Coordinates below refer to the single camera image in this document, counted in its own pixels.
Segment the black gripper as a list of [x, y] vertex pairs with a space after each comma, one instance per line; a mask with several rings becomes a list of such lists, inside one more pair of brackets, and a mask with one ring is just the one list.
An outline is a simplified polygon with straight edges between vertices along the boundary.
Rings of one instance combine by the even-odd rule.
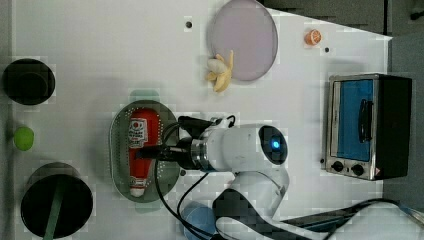
[[200, 164], [192, 158], [192, 139], [183, 138], [178, 141], [176, 146], [148, 146], [136, 151], [136, 157], [139, 159], [157, 159], [160, 161], [176, 161], [178, 165], [185, 170], [199, 170]]

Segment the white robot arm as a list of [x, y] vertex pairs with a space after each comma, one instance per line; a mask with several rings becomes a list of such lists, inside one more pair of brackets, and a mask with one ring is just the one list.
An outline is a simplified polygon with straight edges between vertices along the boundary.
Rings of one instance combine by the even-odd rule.
[[142, 159], [176, 162], [185, 170], [230, 172], [234, 180], [213, 201], [215, 227], [226, 240], [328, 240], [325, 233], [273, 219], [289, 188], [288, 146], [263, 124], [179, 126], [188, 133], [174, 146], [143, 147]]

